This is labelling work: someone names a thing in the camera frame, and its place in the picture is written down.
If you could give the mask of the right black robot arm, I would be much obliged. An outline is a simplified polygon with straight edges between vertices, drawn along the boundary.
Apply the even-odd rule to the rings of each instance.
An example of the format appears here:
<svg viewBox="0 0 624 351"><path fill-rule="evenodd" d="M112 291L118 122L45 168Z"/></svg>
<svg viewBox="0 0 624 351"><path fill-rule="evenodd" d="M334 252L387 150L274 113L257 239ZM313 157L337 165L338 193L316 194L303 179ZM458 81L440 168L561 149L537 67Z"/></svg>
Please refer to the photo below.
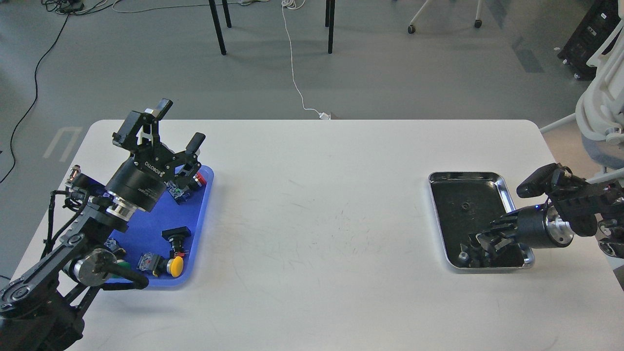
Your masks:
<svg viewBox="0 0 624 351"><path fill-rule="evenodd" d="M484 230L470 234L466 254L486 266L508 247L565 248L575 236L602 232L600 249L623 257L623 188L616 181L589 183L559 163L540 167L516 189L521 198L546 195L546 202L529 205L493 220Z"/></svg>

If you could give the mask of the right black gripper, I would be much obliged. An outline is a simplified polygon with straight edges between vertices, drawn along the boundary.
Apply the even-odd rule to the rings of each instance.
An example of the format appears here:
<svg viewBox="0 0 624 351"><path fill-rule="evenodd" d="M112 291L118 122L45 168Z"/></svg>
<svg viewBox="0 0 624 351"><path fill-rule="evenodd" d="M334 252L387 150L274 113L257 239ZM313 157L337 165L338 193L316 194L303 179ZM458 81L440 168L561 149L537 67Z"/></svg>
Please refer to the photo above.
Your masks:
<svg viewBox="0 0 624 351"><path fill-rule="evenodd" d="M475 238L479 258L497 258L517 242L534 249L565 248L575 236L553 205L529 205L490 222Z"/></svg>

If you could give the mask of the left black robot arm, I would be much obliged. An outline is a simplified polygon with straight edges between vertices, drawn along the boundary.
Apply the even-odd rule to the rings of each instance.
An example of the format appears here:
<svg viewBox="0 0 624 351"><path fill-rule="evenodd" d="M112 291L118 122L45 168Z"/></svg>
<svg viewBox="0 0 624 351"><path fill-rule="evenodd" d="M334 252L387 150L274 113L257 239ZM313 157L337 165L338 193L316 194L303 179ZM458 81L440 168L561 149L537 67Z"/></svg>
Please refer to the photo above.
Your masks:
<svg viewBox="0 0 624 351"><path fill-rule="evenodd" d="M71 168L65 188L50 193L48 233L40 261L1 290L3 351L62 351L80 340L97 293L142 290L149 280L117 263L105 242L127 231L135 211L149 213L168 185L187 189L201 167L195 133L184 151L163 144L158 125L172 106L129 113L112 143L130 155L103 185Z"/></svg>

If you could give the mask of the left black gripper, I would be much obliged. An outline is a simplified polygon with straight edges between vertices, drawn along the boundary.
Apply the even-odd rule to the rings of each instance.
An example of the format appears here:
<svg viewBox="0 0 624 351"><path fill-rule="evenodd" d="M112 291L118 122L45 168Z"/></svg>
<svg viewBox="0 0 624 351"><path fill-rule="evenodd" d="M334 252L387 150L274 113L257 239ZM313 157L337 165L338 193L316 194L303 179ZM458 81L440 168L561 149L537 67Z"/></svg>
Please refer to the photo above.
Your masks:
<svg viewBox="0 0 624 351"><path fill-rule="evenodd" d="M173 106L163 98L156 108L143 113L131 111L112 144L131 153L105 185L107 193L145 212L151 211L165 193L169 181L178 188L187 187L201 164L198 150L206 136L195 133L185 151L173 153L160 140L158 123Z"/></svg>

